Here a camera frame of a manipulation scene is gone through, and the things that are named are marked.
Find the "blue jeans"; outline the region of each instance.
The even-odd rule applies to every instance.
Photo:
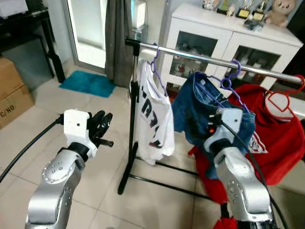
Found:
[[[186,140],[198,146],[208,158],[211,166],[206,175],[210,179],[218,179],[214,165],[214,155],[204,150],[203,143],[208,136],[209,115],[214,115],[216,110],[221,107],[220,104],[224,108],[239,108],[243,110],[238,136],[248,145],[255,130],[255,114],[248,113],[243,108],[229,103],[205,74],[200,72],[191,74],[172,104],[175,131],[184,131]],[[238,139],[235,139],[233,144],[243,154],[246,154],[246,149]]]

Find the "tiled floor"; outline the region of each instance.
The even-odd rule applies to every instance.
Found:
[[[69,108],[112,112],[111,127],[105,135],[113,148],[101,146],[97,156],[86,163],[81,182],[73,195],[69,229],[211,229],[220,217],[219,206],[179,191],[130,178],[125,192],[117,194],[127,163],[129,101],[126,89],[116,87],[110,98],[100,98],[60,89],[55,79],[40,86],[33,95],[35,106],[0,130],[0,171],[14,156]],[[66,146],[62,126],[42,137],[16,164],[0,185],[0,228],[21,229],[31,195],[40,182],[42,167]],[[176,134],[174,156],[168,164],[194,170],[194,160],[186,156],[190,148],[183,135]],[[204,193],[195,177],[138,161],[133,174],[155,179],[191,191]],[[291,229],[305,228],[305,196],[272,188]]]

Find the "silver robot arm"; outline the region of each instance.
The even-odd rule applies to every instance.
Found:
[[[88,158],[99,145],[113,146],[101,137],[109,128],[112,114],[68,110],[64,113],[64,133],[68,148],[62,148],[42,170],[41,183],[29,202],[25,229],[64,229],[67,226],[72,196],[81,180]]]
[[[241,110],[219,109],[216,116],[238,133]],[[239,228],[273,228],[269,193],[256,178],[249,160],[233,146],[233,140],[234,135],[224,125],[218,125],[215,134],[204,143],[205,150],[215,155],[216,172],[226,189],[233,216]]]

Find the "white floor tile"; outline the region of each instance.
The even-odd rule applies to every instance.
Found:
[[[207,195],[201,180],[196,182],[196,192]],[[220,219],[220,205],[208,199],[195,198],[193,210],[193,229],[212,229]]]
[[[59,85],[54,78],[33,91],[35,104],[61,114],[68,109],[82,110],[93,98],[93,95],[61,89]]]
[[[305,163],[304,161],[299,161],[277,187],[305,195],[305,182],[302,174],[305,174]]]
[[[0,130],[0,167],[5,168],[11,160],[43,129],[58,118],[56,113],[33,106],[20,117]],[[39,139],[16,163],[10,172],[20,175],[31,160],[62,132],[57,125]]]
[[[123,155],[127,150],[127,137],[108,131],[105,139],[114,141],[112,148],[100,146],[95,158],[86,162],[81,181],[77,186],[73,198],[81,203],[98,208],[107,188],[119,167]],[[39,184],[43,167],[52,160],[57,152],[66,147],[64,135],[60,135],[54,142],[38,155],[21,177]]]
[[[192,172],[196,172],[195,160],[193,156],[184,156],[174,152],[171,156],[164,156],[160,162],[178,168],[186,169]]]
[[[67,229],[88,229],[96,210],[77,201],[72,201]]]
[[[175,132],[175,153],[187,156],[187,153],[193,148],[193,145],[185,139],[184,132]]]
[[[104,212],[98,211],[90,226],[90,229],[140,229],[142,227],[116,218]]]
[[[16,179],[14,184],[0,197],[0,225],[3,229],[24,228],[28,203],[36,185]]]
[[[277,188],[269,188],[290,229],[305,228],[305,196]],[[279,228],[284,228],[277,213],[275,219]]]
[[[0,197],[13,185],[16,179],[17,177],[10,173],[6,175],[0,184]]]
[[[190,228],[193,197],[188,194],[133,178],[128,179],[125,192],[121,196],[117,194],[126,161],[125,158],[121,163],[100,210],[145,228]],[[145,162],[140,161],[137,161],[136,165],[138,166],[136,166],[133,174],[137,174],[137,171],[141,170],[141,176],[152,178],[157,175],[158,178],[155,177],[155,180],[171,184],[176,183],[180,186],[183,186],[181,183],[184,183],[184,188],[189,186],[191,181],[190,183],[194,187],[192,178],[189,181],[187,175],[181,175],[176,171],[166,172],[166,170],[163,170],[162,172],[158,168],[152,168]]]
[[[113,118],[109,131],[116,131],[129,135],[130,103],[127,98],[127,89],[115,87],[109,98],[95,96],[85,107],[93,115],[100,110],[112,113]]]
[[[36,188],[36,185],[17,178],[14,184],[0,197],[1,228],[24,228],[28,203]],[[73,201],[67,228],[89,228],[95,212],[95,209]]]

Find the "teal bath mat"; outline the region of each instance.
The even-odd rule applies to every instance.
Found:
[[[115,85],[106,76],[75,71],[59,87],[108,98]]]

